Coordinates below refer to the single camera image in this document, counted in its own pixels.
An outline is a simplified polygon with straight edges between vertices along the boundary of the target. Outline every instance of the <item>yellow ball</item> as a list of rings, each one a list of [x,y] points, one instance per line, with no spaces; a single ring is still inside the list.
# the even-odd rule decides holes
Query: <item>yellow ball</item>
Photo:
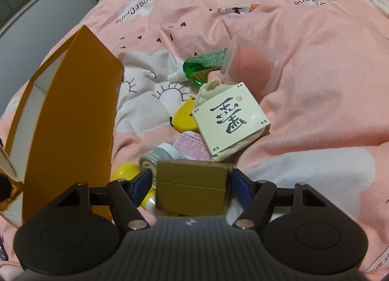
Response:
[[[131,180],[134,178],[137,174],[141,172],[141,169],[138,165],[134,163],[124,163],[123,165],[119,166],[114,173],[112,174],[111,181],[124,178],[126,180]]]

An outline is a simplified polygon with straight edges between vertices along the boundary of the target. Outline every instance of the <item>pink bedding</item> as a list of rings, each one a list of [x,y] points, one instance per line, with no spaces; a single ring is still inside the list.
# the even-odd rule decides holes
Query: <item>pink bedding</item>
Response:
[[[125,66],[112,169],[178,137],[169,117],[196,87],[169,84],[167,75],[184,59],[226,47],[233,34],[273,48],[282,56],[280,80],[258,100],[272,122],[270,135],[251,145],[237,167],[252,179],[282,186],[306,181],[332,200],[366,231],[369,249],[361,271],[379,280],[389,268],[388,5],[388,0],[101,0],[81,24]],[[85,55],[98,59],[87,47]],[[16,96],[1,118],[3,140],[17,103]],[[227,219],[240,211],[233,201]]]

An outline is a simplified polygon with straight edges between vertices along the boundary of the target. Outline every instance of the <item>gray wall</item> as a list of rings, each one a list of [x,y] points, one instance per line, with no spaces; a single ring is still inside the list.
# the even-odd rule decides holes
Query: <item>gray wall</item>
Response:
[[[0,30],[0,115],[48,51],[96,5],[96,0],[36,0]]]

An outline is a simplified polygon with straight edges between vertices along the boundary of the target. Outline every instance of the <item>translucent plastic container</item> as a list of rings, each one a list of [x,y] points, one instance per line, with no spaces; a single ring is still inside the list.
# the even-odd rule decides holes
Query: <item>translucent plastic container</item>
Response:
[[[254,97],[275,90],[281,72],[281,55],[262,45],[234,36],[227,47],[219,78],[223,84],[244,82]]]

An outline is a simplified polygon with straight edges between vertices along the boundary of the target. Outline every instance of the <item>yellow toy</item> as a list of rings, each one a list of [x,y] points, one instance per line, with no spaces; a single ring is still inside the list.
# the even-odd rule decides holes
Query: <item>yellow toy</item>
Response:
[[[121,178],[125,180],[131,180],[140,172],[141,169],[139,168],[138,165],[134,163],[124,163],[114,171],[111,177],[111,181],[121,179]]]
[[[172,118],[172,126],[179,132],[193,131],[199,133],[196,121],[192,116],[192,111],[195,105],[195,97],[185,101],[185,103],[178,109],[174,117]]]

